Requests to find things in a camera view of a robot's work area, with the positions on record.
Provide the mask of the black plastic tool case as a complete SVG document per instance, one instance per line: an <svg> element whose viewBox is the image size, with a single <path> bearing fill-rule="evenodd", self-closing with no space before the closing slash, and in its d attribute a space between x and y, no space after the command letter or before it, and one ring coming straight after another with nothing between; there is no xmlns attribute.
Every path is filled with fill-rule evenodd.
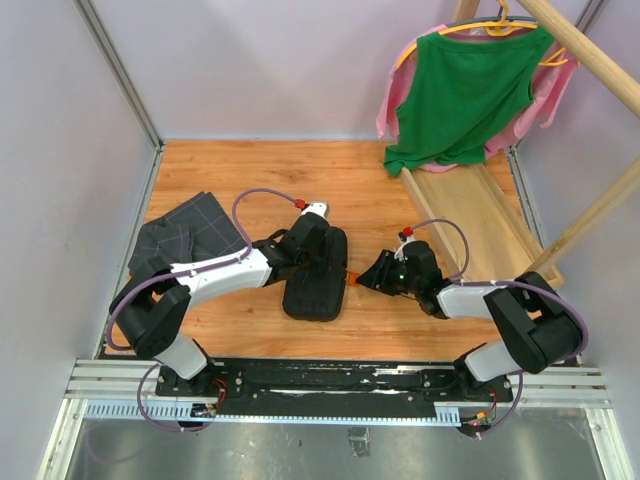
<svg viewBox="0 0 640 480"><path fill-rule="evenodd" d="M283 311L294 320L331 322L341 313L347 283L348 238L331 227L320 257L286 281Z"/></svg>

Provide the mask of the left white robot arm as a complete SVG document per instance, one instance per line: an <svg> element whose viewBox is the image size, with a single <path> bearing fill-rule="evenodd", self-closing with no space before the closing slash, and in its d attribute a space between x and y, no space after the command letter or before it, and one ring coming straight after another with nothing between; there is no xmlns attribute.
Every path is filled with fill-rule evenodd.
<svg viewBox="0 0 640 480"><path fill-rule="evenodd" d="M118 326L136 357L173 370L190 394L207 393L214 371L206 352L180 332L184 317L211 299L288 280L314 261L330 229L329 204L294 203L300 215L280 239L255 241L239 252L195 263L146 262L109 309L109 322Z"/></svg>

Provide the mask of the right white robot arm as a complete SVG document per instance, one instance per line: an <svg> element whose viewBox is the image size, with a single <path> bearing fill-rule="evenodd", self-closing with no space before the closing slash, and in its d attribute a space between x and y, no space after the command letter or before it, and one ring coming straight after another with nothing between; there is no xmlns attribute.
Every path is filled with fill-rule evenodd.
<svg viewBox="0 0 640 480"><path fill-rule="evenodd" d="M466 400L477 399L509 374L538 374L574 358L589 341L580 314L539 273L511 280L452 280L443 275L428 243L412 237L395 252L382 251L356 283L388 296L407 295L435 318L493 322L499 339L453 363L454 390Z"/></svg>

